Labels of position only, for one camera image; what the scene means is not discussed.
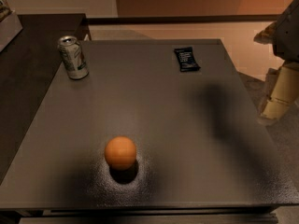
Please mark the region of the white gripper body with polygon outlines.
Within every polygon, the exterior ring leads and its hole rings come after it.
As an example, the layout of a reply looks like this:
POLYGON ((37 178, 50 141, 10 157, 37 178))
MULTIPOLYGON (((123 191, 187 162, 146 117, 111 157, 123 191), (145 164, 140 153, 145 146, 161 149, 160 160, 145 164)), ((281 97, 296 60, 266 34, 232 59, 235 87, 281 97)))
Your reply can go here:
POLYGON ((282 60, 299 62, 299 0, 292 0, 278 17, 273 51, 282 60))

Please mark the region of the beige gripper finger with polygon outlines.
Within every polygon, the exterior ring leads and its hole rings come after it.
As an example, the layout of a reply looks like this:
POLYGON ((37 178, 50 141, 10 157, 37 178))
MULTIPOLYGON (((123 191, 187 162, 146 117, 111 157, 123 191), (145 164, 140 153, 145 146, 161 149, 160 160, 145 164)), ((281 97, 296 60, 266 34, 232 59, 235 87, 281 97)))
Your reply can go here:
POLYGON ((274 34, 277 28, 277 23, 274 21, 254 36, 253 41, 260 44, 272 44, 274 41, 274 34))
POLYGON ((265 77, 263 97, 258 106, 258 122, 270 126, 279 121, 299 98, 299 63, 285 61, 270 68, 265 77))

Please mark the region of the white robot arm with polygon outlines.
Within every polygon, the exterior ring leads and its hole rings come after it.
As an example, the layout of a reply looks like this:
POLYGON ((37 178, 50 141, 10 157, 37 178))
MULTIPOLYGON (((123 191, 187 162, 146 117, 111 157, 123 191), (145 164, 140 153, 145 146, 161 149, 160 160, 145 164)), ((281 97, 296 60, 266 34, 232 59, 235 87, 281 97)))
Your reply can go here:
POLYGON ((299 98, 299 0, 292 0, 276 21, 254 36, 256 43, 271 44, 273 53, 284 61, 270 68, 258 107, 258 121, 269 126, 279 121, 299 98))

